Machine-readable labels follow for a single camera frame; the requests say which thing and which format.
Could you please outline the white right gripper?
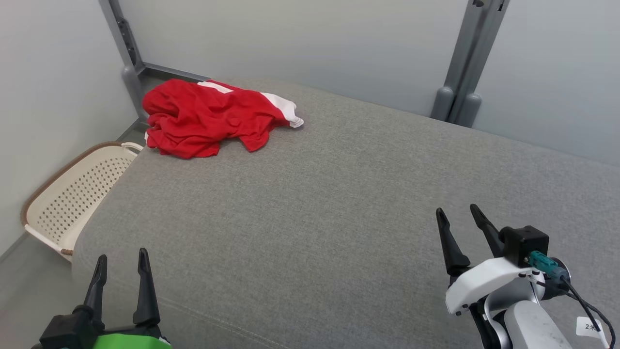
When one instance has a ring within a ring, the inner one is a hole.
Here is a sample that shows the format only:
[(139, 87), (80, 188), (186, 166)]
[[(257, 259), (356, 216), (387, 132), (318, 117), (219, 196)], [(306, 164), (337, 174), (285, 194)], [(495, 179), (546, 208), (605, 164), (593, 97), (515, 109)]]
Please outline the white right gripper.
[(447, 311), (452, 315), (465, 311), (472, 303), (520, 278), (521, 274), (530, 276), (534, 270), (533, 267), (519, 268), (504, 258), (504, 243), (494, 224), (476, 204), (469, 207), (476, 226), (483, 232), (494, 256), (473, 268), (470, 268), (471, 261), (454, 239), (443, 209), (439, 207), (435, 212), (447, 274), (454, 278), (445, 296)]

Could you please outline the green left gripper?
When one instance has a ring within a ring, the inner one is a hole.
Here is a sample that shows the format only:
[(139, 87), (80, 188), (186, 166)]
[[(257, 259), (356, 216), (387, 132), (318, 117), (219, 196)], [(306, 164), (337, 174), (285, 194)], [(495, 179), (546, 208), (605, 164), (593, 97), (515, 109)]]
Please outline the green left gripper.
[[(140, 248), (138, 254), (140, 277), (137, 309), (133, 314), (136, 326), (124, 326), (104, 330), (97, 337), (94, 349), (171, 349), (172, 345), (162, 336), (158, 324), (161, 321), (152, 268), (148, 250)], [(107, 282), (107, 256), (97, 260), (83, 305), (92, 310), (93, 319), (102, 320), (104, 285)]]

